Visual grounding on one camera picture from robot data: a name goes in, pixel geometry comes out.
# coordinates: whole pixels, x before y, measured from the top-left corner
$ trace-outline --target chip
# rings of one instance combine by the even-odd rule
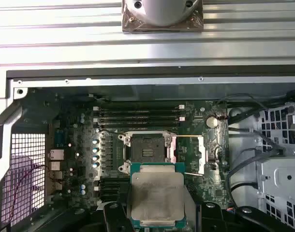
[[[223,196],[223,191],[221,189],[216,189],[215,190],[215,197],[222,197]]]

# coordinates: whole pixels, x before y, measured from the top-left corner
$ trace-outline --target cable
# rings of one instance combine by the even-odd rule
[[[226,179],[225,179],[225,188],[226,188],[226,191],[234,205],[235,208],[237,208],[237,204],[233,198],[233,195],[230,191],[230,178],[236,173],[238,172],[240,169],[244,168],[245,166],[249,165],[250,163],[253,163],[255,161],[258,161],[258,160],[262,160],[262,159],[267,159],[273,155],[276,155],[278,154],[277,151],[275,150],[272,150],[272,151],[269,151],[269,152],[265,152],[265,153],[261,153],[260,155],[257,155],[257,156],[254,156],[252,158],[249,158],[245,161],[243,161],[242,163],[240,163],[238,166],[236,166],[233,170],[231,170],[227,176],[226,176]]]
[[[116,134],[116,135],[125,135],[124,133],[118,133],[118,132],[114,132],[114,131],[110,131],[110,130],[106,130],[106,129],[100,129],[99,132],[108,132],[108,133],[111,133],[111,134]]]
[[[275,142],[273,142],[271,139],[269,139],[268,137],[264,136],[263,134],[261,134],[260,132],[253,130],[251,131],[251,129],[240,129],[240,128],[233,128],[233,127],[228,127],[229,131],[236,131],[236,132],[244,132],[244,133],[253,133],[255,135],[260,136],[264,141],[266,141],[266,143],[270,146],[272,146],[272,149],[279,149],[279,150],[283,150],[284,148],[278,144],[276,144]]]
[[[230,191],[232,192],[241,186],[252,186],[254,189],[258,189],[257,182],[245,182],[245,183],[240,183],[240,184],[237,184],[237,185],[231,187]]]
[[[246,151],[257,151],[257,149],[256,149],[256,148],[247,148],[247,149],[242,150],[242,151],[240,152],[240,154],[238,155],[238,157],[237,157],[234,161],[232,161],[232,164],[231,164],[232,167],[235,166],[235,162],[236,162],[237,160],[239,160],[240,156],[241,156],[244,152],[246,152]]]
[[[49,169],[48,166],[46,166],[45,164],[42,164],[42,165],[39,165],[39,166],[35,166],[35,167],[33,167],[33,168],[30,169],[27,173],[25,173],[25,174],[21,177],[21,179],[19,179],[19,181],[18,181],[18,183],[17,183],[17,185],[16,185],[16,187],[15,187],[15,190],[14,190],[13,204],[12,204],[12,208],[11,208],[11,211],[10,211],[10,216],[9,216],[9,221],[8,221],[8,223],[11,222],[11,220],[12,220],[12,218],[13,218],[13,216],[14,216],[14,210],[15,210],[14,208],[15,208],[15,202],[16,202],[16,198],[17,198],[17,190],[18,190],[18,188],[20,187],[21,182],[26,178],[26,176],[28,176],[29,174],[31,174],[32,171],[34,171],[35,169],[38,169],[38,168],[40,168],[40,167],[46,167],[46,168],[50,171],[50,169]]]
[[[265,110],[269,110],[268,107],[266,107],[264,104],[262,104],[260,101],[256,100],[251,94],[248,94],[248,93],[237,93],[237,94],[227,95],[226,97],[223,97],[223,98],[219,99],[216,102],[216,105],[220,104],[220,102],[222,102],[222,101],[224,101],[226,99],[233,98],[233,97],[243,97],[243,96],[246,96],[246,97],[251,98],[255,103],[257,103],[258,105],[260,105],[262,108],[264,108]]]

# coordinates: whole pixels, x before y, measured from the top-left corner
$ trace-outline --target mesh panel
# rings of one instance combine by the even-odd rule
[[[15,189],[16,201],[11,225],[15,225],[44,205],[45,134],[12,134],[10,169],[2,188],[1,221],[11,216]]]

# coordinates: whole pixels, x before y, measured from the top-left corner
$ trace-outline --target metal panel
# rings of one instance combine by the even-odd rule
[[[0,3],[0,65],[295,64],[295,2],[237,2],[205,1],[203,33],[142,34],[116,0]]]

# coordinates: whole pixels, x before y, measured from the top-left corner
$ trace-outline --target cpu socket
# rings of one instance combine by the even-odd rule
[[[176,162],[176,134],[163,130],[129,131],[118,138],[124,142],[124,158],[131,162]]]

